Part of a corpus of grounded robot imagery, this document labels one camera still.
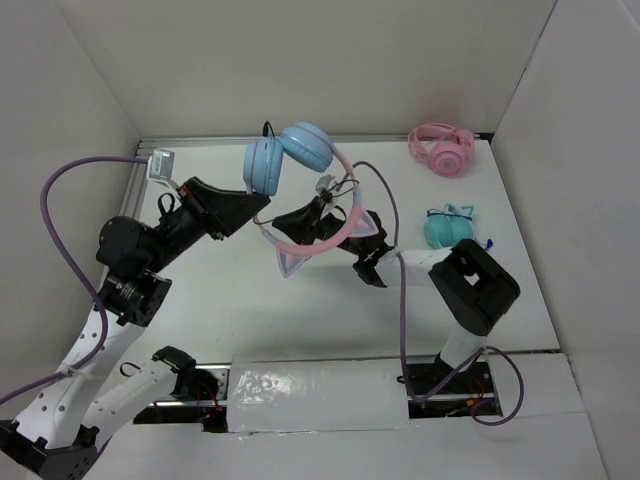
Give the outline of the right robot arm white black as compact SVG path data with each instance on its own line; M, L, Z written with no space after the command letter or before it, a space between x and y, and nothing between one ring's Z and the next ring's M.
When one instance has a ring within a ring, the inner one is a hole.
M364 226L364 237L347 237L338 248L356 257L353 268L365 284L378 288L400 287L403 375L409 375L408 289L432 287L456 320L436 356L436 379L444 390L460 391L471 379L469 365L485 348L494 326L520 296L520 286L472 239L436 250L399 250L387 242L387 232L378 213L366 210Z

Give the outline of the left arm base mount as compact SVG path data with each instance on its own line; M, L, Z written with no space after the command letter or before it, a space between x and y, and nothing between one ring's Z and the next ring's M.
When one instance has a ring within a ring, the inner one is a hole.
M181 397L152 402L133 420L135 425L196 425L207 433L227 433L230 365L201 364L195 383Z

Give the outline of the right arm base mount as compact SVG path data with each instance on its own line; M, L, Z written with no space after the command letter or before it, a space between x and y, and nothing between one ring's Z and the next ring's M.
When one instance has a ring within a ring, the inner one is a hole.
M416 396L429 393L447 373L443 365L435 365L433 361L409 363L408 372ZM417 402L408 397L408 415L412 420L469 417L472 407L477 404L478 417L502 415L491 370L486 361L476 361L457 374L427 402Z

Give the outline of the blue pink cat-ear headphones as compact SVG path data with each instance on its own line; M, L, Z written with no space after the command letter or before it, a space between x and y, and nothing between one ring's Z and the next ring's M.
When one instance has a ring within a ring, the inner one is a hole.
M264 124L262 137L250 144L245 151L243 181L246 192L264 194L270 198L275 196L285 157L322 174L326 173L333 160L338 160L345 170L345 177L333 187L331 201L322 200L322 218L328 214L327 209L337 189L344 183L352 185L352 205L342 228L334 236L316 245L298 245L291 239L281 240L268 230L265 222L258 217L253 218L264 238L275 248L277 264L283 277L293 275L311 257L338 247L347 237L368 237L380 233L380 227L362 205L361 190L353 165L337 149L328 134L308 122L298 122L283 129L278 135L273 132L269 122Z

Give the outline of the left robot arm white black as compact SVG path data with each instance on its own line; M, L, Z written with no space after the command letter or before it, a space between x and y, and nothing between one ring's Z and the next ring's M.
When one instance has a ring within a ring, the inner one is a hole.
M108 269L99 302L53 379L15 419L2 421L2 452L42 479L81 479L113 434L149 404L193 395L202 379L196 362L171 346L122 385L100 389L164 302L172 282L160 272L203 236L231 236L269 202L192 177L159 208L157 226L127 216L109 220L96 254Z

